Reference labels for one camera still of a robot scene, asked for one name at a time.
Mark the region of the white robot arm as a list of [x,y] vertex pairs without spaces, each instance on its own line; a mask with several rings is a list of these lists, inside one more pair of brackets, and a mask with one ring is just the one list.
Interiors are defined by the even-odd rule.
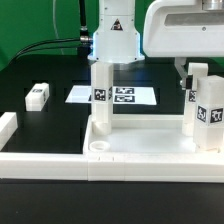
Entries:
[[135,0],[99,0],[99,26],[90,60],[129,64],[173,57],[184,89],[189,57],[224,57],[224,0],[154,0],[142,32],[134,25]]

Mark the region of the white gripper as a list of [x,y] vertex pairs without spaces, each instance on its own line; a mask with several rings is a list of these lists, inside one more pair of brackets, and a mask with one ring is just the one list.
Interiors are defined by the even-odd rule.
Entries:
[[193,76],[182,57],[224,56],[224,0],[154,0],[147,12],[143,51],[148,57],[176,57],[183,90]]

